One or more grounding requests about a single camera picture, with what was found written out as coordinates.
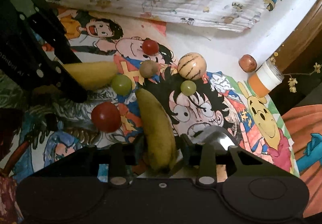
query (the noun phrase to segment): silver bolt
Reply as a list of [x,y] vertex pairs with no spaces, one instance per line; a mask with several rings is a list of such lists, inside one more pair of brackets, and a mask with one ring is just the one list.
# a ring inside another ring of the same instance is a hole
[[167,186],[167,185],[166,185],[165,183],[160,183],[160,184],[159,184],[159,187],[160,187],[160,188],[166,188],[166,186]]
[[38,69],[38,70],[36,70],[36,73],[37,73],[37,75],[38,75],[40,78],[42,78],[42,77],[43,77],[43,72],[42,72],[42,70]]
[[110,182],[114,185],[123,185],[126,183],[126,178],[124,177],[113,177]]
[[199,182],[204,185],[210,185],[210,184],[213,184],[215,180],[212,177],[204,176],[199,179]]

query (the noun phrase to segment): tomato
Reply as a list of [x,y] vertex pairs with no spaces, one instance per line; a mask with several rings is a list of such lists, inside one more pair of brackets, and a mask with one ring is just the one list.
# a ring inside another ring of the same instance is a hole
[[159,52],[159,44],[154,40],[145,40],[142,43],[142,50],[147,55],[155,55]]
[[111,102],[97,105],[91,113],[92,122],[103,132],[115,132],[121,126],[121,114]]

